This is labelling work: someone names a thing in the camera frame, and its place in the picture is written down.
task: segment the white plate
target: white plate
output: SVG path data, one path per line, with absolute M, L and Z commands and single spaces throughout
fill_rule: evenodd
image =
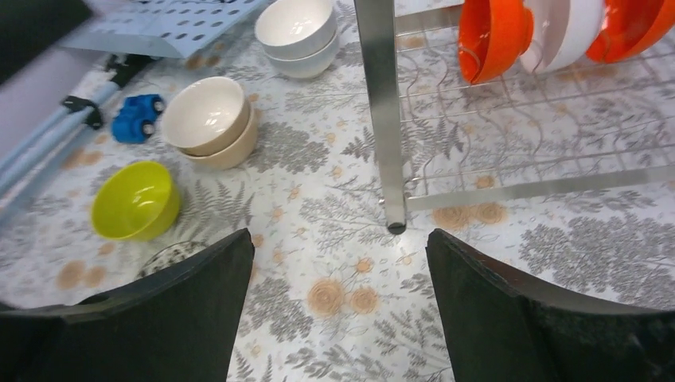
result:
M 534 15 L 533 41 L 521 56 L 527 72 L 545 73 L 578 60 L 600 33 L 604 0 L 525 0 Z

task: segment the metal dish rack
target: metal dish rack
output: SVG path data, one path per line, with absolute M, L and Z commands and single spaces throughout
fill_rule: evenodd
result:
M 617 64 L 516 63 L 468 86 L 462 6 L 395 17 L 356 0 L 387 225 L 408 211 L 675 179 L 675 33 Z

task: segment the metal pole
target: metal pole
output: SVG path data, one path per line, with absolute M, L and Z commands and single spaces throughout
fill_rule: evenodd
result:
M 405 199 L 394 1 L 356 0 L 354 5 L 373 120 L 375 155 L 384 195 L 384 213 L 389 231 L 400 234 L 405 231 Z

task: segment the bowl rim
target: bowl rim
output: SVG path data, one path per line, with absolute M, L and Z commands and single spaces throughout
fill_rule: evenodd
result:
M 236 138 L 236 140 L 230 146 L 227 146 L 223 150 L 217 151 L 216 153 L 213 153 L 211 155 L 197 156 L 197 155 L 187 154 L 186 152 L 183 152 L 181 150 L 179 150 L 178 152 L 181 153 L 184 157 L 186 157 L 186 158 L 188 158 L 192 161 L 195 161 L 195 162 L 201 162 L 201 161 L 205 161 L 205 160 L 210 159 L 210 158 L 215 158 L 216 156 L 224 154 L 225 151 L 231 149 L 232 147 L 237 145 L 239 142 L 243 142 L 244 136 L 253 128 L 253 125 L 256 123 L 257 120 L 258 120 L 258 116 L 256 115 L 256 110 L 252 108 L 251 112 L 248 115 L 248 121 L 246 122 L 246 127 L 244 128 L 244 131 L 241 132 L 241 135 L 238 136 Z
M 330 46 L 335 42 L 335 40 L 338 39 L 339 34 L 340 33 L 336 30 L 335 33 L 333 33 L 333 36 L 330 38 L 330 41 L 328 41 L 328 44 L 326 44 L 323 48 L 319 49 L 318 51 L 316 51 L 316 52 L 314 52 L 314 53 L 312 53 L 312 54 L 310 54 L 309 56 L 306 56 L 306 57 L 294 58 L 292 60 L 287 60 L 287 59 L 283 59 L 283 58 L 274 57 L 270 53 L 267 53 L 267 52 L 265 52 L 265 56 L 267 56 L 268 59 L 274 60 L 274 61 L 277 61 L 277 62 L 292 63 L 292 62 L 300 62 L 300 61 L 308 60 L 308 59 L 310 59 L 312 57 L 315 57 L 315 56 L 318 56 L 322 52 L 328 50 L 328 48 L 330 48 Z
M 185 97 L 189 97 L 189 95 L 187 95 L 188 92 L 193 91 L 195 88 L 199 88 L 202 84 L 207 83 L 207 82 L 213 83 L 213 82 L 217 82 L 217 81 L 226 82 L 228 84 L 236 85 L 235 89 L 239 92 L 239 96 L 240 96 L 239 98 L 240 98 L 240 101 L 241 101 L 240 105 L 239 105 L 239 113 L 242 112 L 242 110 L 244 109 L 244 105 L 246 103 L 246 92 L 244 91 L 244 88 L 241 87 L 241 84 L 239 84 L 237 81 L 235 81 L 234 79 L 232 79 L 230 77 L 227 77 L 227 76 L 211 76 L 211 77 L 202 78 L 202 79 L 197 80 L 197 81 L 191 83 L 190 85 L 186 86 L 183 90 L 181 90 L 178 94 L 176 94 L 176 96 L 168 102 L 168 104 L 166 105 L 166 109 L 164 110 L 162 115 L 160 115 L 160 117 L 158 118 L 158 123 L 162 126 L 162 128 L 160 130 L 162 131 L 162 139 L 164 140 L 164 142 L 169 143 L 171 146 L 177 147 L 179 149 L 187 149 L 187 150 L 196 149 L 199 146 L 203 146 L 203 145 L 213 141 L 214 139 L 220 137 L 222 134 L 224 134 L 226 131 L 228 131 L 228 130 L 230 130 L 230 128 L 232 128 L 232 124 L 230 123 L 228 125 L 228 127 L 225 130 L 223 130 L 220 134 L 218 134 L 216 136 L 212 136 L 208 140 L 206 140 L 204 142 L 201 142 L 201 143 L 198 143 L 198 144 L 195 144 L 195 145 L 192 145 L 192 146 L 186 146 L 184 144 L 178 144 L 173 139 L 175 137 L 172 138 L 172 137 L 170 137 L 170 133 L 167 134 L 167 131 L 171 131 L 171 129 L 166 128 L 166 124 L 165 124 L 164 121 L 166 120 L 166 116 L 170 114 L 171 105 L 172 104 L 175 105 L 176 102 L 181 102 L 181 100 L 184 99 Z
M 158 213 L 157 216 L 153 217 L 152 220 L 148 221 L 141 228 L 139 228 L 139 229 L 137 229 L 137 230 L 133 231 L 132 233 L 130 233 L 128 235 L 125 235 L 125 236 L 104 235 L 98 228 L 98 224 L 96 223 L 95 216 L 96 216 L 96 206 L 99 203 L 102 203 L 101 198 L 100 198 L 101 194 L 106 189 L 111 188 L 111 185 L 113 183 L 115 183 L 116 181 L 118 181 L 119 177 L 123 173 L 127 172 L 129 169 L 131 169 L 133 167 L 138 167 L 138 166 L 144 166 L 144 167 L 145 166 L 151 166 L 151 167 L 154 167 L 156 170 L 161 170 L 162 174 L 166 175 L 166 178 L 169 181 L 169 187 L 170 188 L 169 188 L 169 192 L 166 193 L 166 195 L 163 195 L 162 199 L 159 200 L 162 203 L 162 210 L 166 207 L 166 204 L 169 202 L 169 199 L 171 197 L 170 194 L 174 191 L 175 185 L 174 185 L 174 180 L 171 177 L 171 172 L 162 163 L 159 163 L 159 162 L 156 162 L 156 161 L 139 161 L 139 162 L 131 163 L 130 165 L 124 166 L 123 168 L 119 169 L 116 173 L 112 174 L 112 176 L 110 176 L 103 183 L 103 185 L 101 185 L 98 192 L 96 192 L 96 196 L 94 197 L 94 201 L 92 202 L 91 211 L 89 213 L 89 220 L 92 222 L 92 227 L 94 228 L 94 231 L 96 231 L 96 233 L 98 233 L 100 236 L 102 236 L 105 239 L 109 239 L 109 240 L 126 240 L 126 239 L 129 239 L 129 238 L 135 236 L 136 234 L 138 234 L 139 232 L 143 232 L 146 228 L 150 227 L 155 221 L 157 221 L 157 219 L 160 217 L 160 215 L 162 215 L 162 212 Z
M 593 32 L 594 36 L 591 40 L 592 43 L 597 38 L 601 25 L 603 23 L 603 17 L 605 12 L 604 0 L 591 0 L 591 1 L 549 0 L 549 1 L 552 4 L 555 3 L 555 5 L 558 6 L 560 4 L 563 4 L 563 6 L 565 7 L 564 18 L 560 17 L 560 13 L 556 12 L 557 9 L 554 6 L 549 8 L 548 15 L 546 16 L 547 21 L 552 20 L 551 23 L 553 22 L 561 23 L 561 25 L 564 26 L 564 30 L 560 36 L 556 36 L 558 37 L 557 40 L 559 40 L 557 44 L 549 46 L 547 46 L 545 42 L 548 40 L 549 35 L 547 35 L 547 33 L 550 33 L 550 26 L 548 28 L 547 33 L 542 33 L 542 35 L 540 36 L 542 41 L 537 41 L 533 34 L 532 39 L 533 45 L 536 42 L 540 46 L 540 55 L 541 55 L 540 65 L 538 67 L 536 66 L 536 64 L 532 66 L 530 65 L 530 62 L 526 62 L 527 57 L 525 57 L 525 54 L 527 52 L 525 52 L 520 56 L 519 61 L 521 62 L 521 66 L 525 69 L 526 72 L 530 72 L 531 67 L 531 69 L 536 68 L 536 70 L 534 70 L 535 73 L 545 74 L 549 72 L 555 72 L 556 70 L 566 68 L 570 64 L 573 64 L 575 61 L 577 61 L 579 58 L 585 55 L 586 51 L 588 50 L 588 46 L 590 46 L 590 44 L 588 44 L 588 46 L 585 49 L 579 49 L 579 46 L 582 46 L 582 44 L 579 43 L 579 40 L 581 39 L 579 36 L 587 37 L 588 35 L 591 34 L 591 28 L 594 29 L 595 30 L 595 32 Z M 566 50 L 567 53 L 566 55 L 560 54 L 560 52 L 563 51 L 563 48 L 565 48 Z
M 313 0 L 310 3 L 317 4 L 317 3 L 322 2 L 323 4 L 330 6 L 330 12 L 326 16 L 326 19 L 322 20 L 321 25 L 314 32 L 310 33 L 308 36 L 305 36 L 304 38 L 302 38 L 300 40 L 285 43 L 285 44 L 272 44 L 269 41 L 265 41 L 264 38 L 260 38 L 260 33 L 259 33 L 259 29 L 261 28 L 260 25 L 263 22 L 267 22 L 266 18 L 269 18 L 270 15 L 274 15 L 274 13 L 276 12 L 276 10 L 278 8 L 283 9 L 284 5 L 288 2 L 301 2 L 301 1 L 304 1 L 304 0 L 277 0 L 276 2 L 273 2 L 272 4 L 270 4 L 269 7 L 267 7 L 260 14 L 260 16 L 258 16 L 258 19 L 256 20 L 256 23 L 253 26 L 253 34 L 256 36 L 256 40 L 259 41 L 260 44 L 262 44 L 264 46 L 268 46 L 270 48 L 282 48 L 282 47 L 285 47 L 285 46 L 287 47 L 287 46 L 292 46 L 292 45 L 295 45 L 295 44 L 302 44 L 303 41 L 305 41 L 305 40 L 311 38 L 312 36 L 314 36 L 319 30 L 321 30 L 323 28 L 324 25 L 328 24 L 329 20 L 335 15 L 335 9 L 333 7 L 333 3 L 330 0 Z

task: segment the toy car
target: toy car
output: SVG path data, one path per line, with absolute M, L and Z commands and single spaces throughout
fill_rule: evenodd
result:
M 164 112 L 159 94 L 128 97 L 112 121 L 112 136 L 121 143 L 143 143 L 155 132 L 154 123 Z

